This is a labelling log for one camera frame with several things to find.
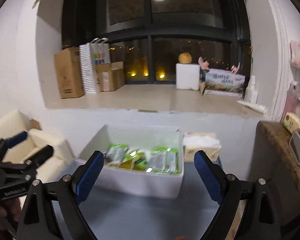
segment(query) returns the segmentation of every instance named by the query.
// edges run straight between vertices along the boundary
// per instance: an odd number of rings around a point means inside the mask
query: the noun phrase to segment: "metal screw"
[[[261,185],[266,184],[266,181],[265,181],[264,179],[259,179],[258,181],[259,181],[259,183],[260,183]]]
[[[62,177],[62,180],[63,180],[63,181],[69,181],[69,180],[71,180],[71,175],[64,175],[64,176]]]
[[[235,176],[233,174],[228,174],[227,175],[227,179],[230,181],[234,181],[235,180]]]
[[[40,180],[36,179],[32,182],[33,186],[38,186],[40,184]]]

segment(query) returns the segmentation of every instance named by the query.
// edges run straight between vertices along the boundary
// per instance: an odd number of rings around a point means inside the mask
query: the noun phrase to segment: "blue tablecloth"
[[[64,174],[72,174],[75,168],[71,166]],[[54,209],[65,240],[71,239],[57,202]],[[80,205],[99,240],[174,240],[179,236],[198,240],[217,209],[193,163],[185,163],[177,199],[137,197],[94,187]]]

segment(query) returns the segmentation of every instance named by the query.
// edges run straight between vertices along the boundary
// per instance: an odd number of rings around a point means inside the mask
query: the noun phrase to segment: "window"
[[[183,52],[212,68],[241,62],[239,73],[250,75],[244,0],[64,0],[62,25],[65,47],[108,38],[127,84],[174,84]]]

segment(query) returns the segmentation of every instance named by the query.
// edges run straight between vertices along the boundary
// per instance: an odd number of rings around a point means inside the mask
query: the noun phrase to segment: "beige window sill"
[[[125,85],[114,92],[60,99],[48,108],[136,109],[149,112],[197,112],[261,117],[236,103],[238,97],[200,95],[173,85]]]

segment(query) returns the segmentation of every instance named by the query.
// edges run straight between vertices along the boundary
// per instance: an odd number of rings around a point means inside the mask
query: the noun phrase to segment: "white cube box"
[[[176,64],[177,89],[199,90],[200,66],[198,64]]]
[[[84,164],[94,151],[106,152],[110,144],[127,144],[129,149],[150,151],[157,146],[178,149],[178,174],[126,170],[104,165],[95,185],[122,193],[157,198],[177,198],[184,174],[182,133],[177,128],[105,125],[76,159]]]

